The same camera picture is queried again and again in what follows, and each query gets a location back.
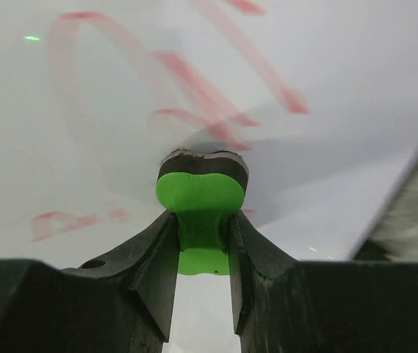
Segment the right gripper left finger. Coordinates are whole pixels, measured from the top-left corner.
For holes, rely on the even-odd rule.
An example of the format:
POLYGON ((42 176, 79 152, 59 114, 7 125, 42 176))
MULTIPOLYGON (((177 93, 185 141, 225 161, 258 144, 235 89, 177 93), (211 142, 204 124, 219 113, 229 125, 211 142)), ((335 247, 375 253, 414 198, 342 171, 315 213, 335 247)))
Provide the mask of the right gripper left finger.
POLYGON ((0 260, 0 352, 160 352, 178 265, 169 212, 78 268, 0 260))

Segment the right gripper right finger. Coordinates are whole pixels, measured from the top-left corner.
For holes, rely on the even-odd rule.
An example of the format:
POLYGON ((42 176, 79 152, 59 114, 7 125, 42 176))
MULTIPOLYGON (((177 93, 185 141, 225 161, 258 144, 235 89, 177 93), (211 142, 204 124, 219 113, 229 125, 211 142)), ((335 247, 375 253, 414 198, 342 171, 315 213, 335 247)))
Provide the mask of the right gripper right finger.
POLYGON ((299 261, 242 213, 228 259, 243 352, 418 352, 418 263, 299 261))

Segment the green whiteboard eraser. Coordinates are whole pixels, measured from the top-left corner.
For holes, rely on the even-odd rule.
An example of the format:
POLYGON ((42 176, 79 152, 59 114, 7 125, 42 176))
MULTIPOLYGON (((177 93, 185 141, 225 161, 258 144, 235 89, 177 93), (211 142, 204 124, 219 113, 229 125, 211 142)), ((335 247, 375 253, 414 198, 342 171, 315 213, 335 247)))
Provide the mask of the green whiteboard eraser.
POLYGON ((235 152, 176 149, 162 161, 158 202, 177 217, 179 273, 227 276, 228 223, 242 208, 249 169, 235 152))

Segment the white whiteboard black frame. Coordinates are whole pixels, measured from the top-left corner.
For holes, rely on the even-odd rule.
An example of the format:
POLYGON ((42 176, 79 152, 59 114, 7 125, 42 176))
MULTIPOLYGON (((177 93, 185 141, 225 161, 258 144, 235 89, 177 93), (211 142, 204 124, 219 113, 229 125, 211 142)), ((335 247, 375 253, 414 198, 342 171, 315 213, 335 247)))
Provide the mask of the white whiteboard black frame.
MULTIPOLYGON (((418 1, 0 1, 0 260, 138 235, 176 149, 240 155, 238 213, 290 257, 393 263, 369 238, 418 167, 418 1)), ((160 352, 243 352, 230 274, 178 266, 160 352)))

